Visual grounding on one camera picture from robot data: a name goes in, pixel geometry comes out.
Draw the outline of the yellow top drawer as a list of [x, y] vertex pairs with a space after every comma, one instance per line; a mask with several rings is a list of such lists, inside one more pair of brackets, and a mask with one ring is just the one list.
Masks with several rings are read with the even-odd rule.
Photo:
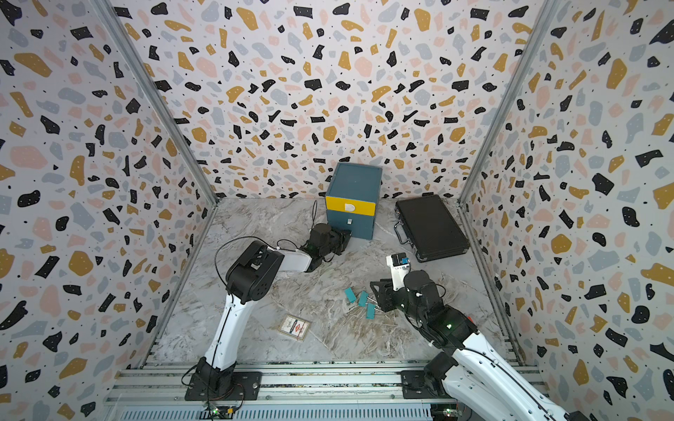
[[326, 208], [333, 212], [374, 217], [376, 215], [377, 203], [360, 201], [352, 198], [326, 196]]

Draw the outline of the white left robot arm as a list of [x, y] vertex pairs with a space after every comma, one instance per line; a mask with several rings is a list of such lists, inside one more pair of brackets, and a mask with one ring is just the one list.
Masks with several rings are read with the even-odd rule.
[[221, 373], [235, 366], [238, 348], [247, 321], [271, 290], [277, 274], [311, 273], [328, 262], [330, 254], [342, 254], [351, 239], [351, 231], [320, 223], [312, 227], [310, 237], [301, 247], [273, 247], [265, 240], [249, 236], [251, 243], [219, 275], [226, 287], [226, 304], [213, 341], [199, 360], [198, 368]]

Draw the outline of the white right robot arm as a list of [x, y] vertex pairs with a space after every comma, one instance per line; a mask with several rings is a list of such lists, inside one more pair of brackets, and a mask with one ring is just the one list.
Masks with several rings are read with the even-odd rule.
[[586, 420], [552, 402], [516, 371], [463, 312], [446, 305], [423, 270], [401, 282], [372, 282], [383, 312], [399, 310], [431, 347], [440, 350], [422, 370], [401, 375], [407, 398], [451, 397], [484, 420]]

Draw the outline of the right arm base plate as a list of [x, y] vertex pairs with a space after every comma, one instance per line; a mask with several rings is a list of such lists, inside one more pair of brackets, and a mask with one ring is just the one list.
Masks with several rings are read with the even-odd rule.
[[444, 374], [432, 373], [425, 369], [403, 370], [400, 377], [405, 399], [450, 398], [442, 385]]

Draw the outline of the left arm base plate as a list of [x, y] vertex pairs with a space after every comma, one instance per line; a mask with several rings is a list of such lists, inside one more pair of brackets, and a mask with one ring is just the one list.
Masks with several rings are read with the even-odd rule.
[[263, 380], [259, 371], [233, 371], [224, 375], [193, 374], [188, 382], [185, 401], [256, 401]]

